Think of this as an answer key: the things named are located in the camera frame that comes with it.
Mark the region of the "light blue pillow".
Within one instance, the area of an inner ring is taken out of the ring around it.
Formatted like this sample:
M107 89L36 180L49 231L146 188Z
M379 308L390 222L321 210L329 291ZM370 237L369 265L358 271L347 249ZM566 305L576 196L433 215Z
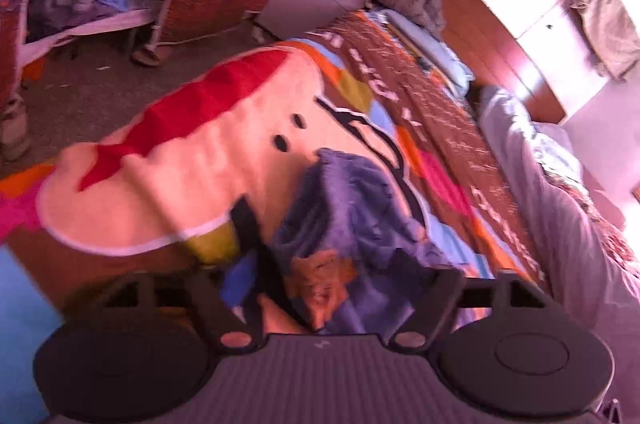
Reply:
M475 80L475 76L445 42L441 42L425 28L414 24L394 10L385 9L384 14L390 25L398 28L399 32L418 48L424 58L427 58L429 62L440 69L442 74L446 75L450 83L462 95L466 94L470 84Z

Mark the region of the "colourful cartoon bed sheet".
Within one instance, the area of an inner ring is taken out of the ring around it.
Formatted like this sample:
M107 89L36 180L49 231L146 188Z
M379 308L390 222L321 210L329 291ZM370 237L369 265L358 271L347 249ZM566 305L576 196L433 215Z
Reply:
M462 93L361 12L213 66L99 142L1 183L1 418L46 416L40 344L124 274L222 266L270 241L304 171L368 158L448 264L546 278Z

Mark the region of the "wooden headboard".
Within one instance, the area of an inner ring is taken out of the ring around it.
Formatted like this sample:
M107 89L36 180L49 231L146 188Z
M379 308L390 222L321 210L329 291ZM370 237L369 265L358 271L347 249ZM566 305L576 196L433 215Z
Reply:
M565 110L535 63L482 0L442 0L442 39L477 83L506 89L533 120L558 124Z

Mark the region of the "grey lilac duvet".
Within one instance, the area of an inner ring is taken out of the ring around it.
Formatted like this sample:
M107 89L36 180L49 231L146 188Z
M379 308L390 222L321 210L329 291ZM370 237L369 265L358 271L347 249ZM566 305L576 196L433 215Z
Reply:
M610 345L639 343L639 277L605 254L596 228L578 204L552 186L534 155L540 132L518 100L485 86L477 123L532 235L552 297Z

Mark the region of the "pink floral blanket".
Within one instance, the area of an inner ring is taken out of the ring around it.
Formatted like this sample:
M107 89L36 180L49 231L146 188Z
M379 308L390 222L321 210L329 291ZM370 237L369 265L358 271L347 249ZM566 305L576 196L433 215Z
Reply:
M544 176L552 186L567 193L587 215L596 228L605 254L623 270L638 278L639 259L620 229L599 210L596 198L582 182L582 164L569 150L545 134L535 135L534 147L536 161L544 171Z

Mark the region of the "blue patterned pajama pants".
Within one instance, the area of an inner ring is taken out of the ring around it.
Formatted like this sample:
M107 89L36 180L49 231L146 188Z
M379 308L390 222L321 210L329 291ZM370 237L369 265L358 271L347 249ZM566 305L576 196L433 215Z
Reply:
M388 340L428 291L432 267L476 274L405 214L368 158L322 149L269 244L300 325Z

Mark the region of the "beige cloth on wall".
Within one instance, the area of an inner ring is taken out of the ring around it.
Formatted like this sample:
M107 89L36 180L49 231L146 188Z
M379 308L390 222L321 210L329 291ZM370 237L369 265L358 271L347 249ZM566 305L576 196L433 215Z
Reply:
M639 63L639 34L622 0L567 0L598 59L598 73L626 82Z

